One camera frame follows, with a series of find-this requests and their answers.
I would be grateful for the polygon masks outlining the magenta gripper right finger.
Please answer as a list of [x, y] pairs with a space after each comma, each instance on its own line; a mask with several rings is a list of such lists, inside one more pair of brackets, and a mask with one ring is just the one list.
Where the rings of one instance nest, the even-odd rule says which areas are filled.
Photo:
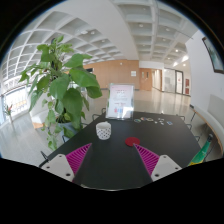
[[149, 149], [134, 144], [142, 162], [153, 181], [164, 178], [174, 172], [180, 171], [181, 167], [168, 155], [157, 155]]

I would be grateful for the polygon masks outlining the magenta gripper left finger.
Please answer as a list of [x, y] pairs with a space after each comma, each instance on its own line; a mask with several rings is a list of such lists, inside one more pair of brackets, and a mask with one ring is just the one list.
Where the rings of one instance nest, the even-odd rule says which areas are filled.
[[89, 143], [67, 155], [58, 154], [46, 162], [42, 169], [72, 182], [91, 146], [92, 144]]

